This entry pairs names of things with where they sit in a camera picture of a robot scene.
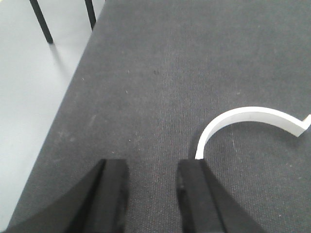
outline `black felt surface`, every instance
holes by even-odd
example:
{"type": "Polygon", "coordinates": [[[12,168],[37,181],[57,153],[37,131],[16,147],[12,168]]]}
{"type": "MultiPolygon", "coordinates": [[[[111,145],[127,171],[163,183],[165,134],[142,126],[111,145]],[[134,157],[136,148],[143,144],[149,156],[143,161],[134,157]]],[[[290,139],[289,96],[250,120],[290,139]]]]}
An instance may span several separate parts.
{"type": "MultiPolygon", "coordinates": [[[[311,2],[108,0],[29,177],[11,226],[101,158],[127,158],[127,233],[181,232],[177,162],[202,129],[242,106],[311,111],[311,2]]],[[[311,232],[311,132],[228,126],[205,158],[268,233],[311,232]]]]}

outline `gray floor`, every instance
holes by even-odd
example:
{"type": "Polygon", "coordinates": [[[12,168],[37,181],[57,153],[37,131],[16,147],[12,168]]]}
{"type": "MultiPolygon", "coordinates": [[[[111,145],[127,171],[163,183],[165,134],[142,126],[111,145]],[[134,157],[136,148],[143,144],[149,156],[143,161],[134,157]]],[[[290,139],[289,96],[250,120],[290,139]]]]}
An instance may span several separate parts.
{"type": "MultiPolygon", "coordinates": [[[[84,0],[0,0],[0,232],[5,230],[91,34],[84,0]]],[[[104,0],[93,0],[96,16],[104,0]]]]}

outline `white curved strip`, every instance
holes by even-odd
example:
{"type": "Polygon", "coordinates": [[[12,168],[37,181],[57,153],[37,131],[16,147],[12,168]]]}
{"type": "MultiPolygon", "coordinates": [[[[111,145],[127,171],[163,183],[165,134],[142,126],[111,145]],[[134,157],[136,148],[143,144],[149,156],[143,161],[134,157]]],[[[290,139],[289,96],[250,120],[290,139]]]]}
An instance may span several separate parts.
{"type": "Polygon", "coordinates": [[[274,125],[298,137],[311,125],[311,115],[300,121],[291,115],[271,108],[243,107],[232,109],[222,113],[206,126],[200,137],[195,159],[203,159],[205,144],[214,133],[227,125],[243,121],[274,125]]]}

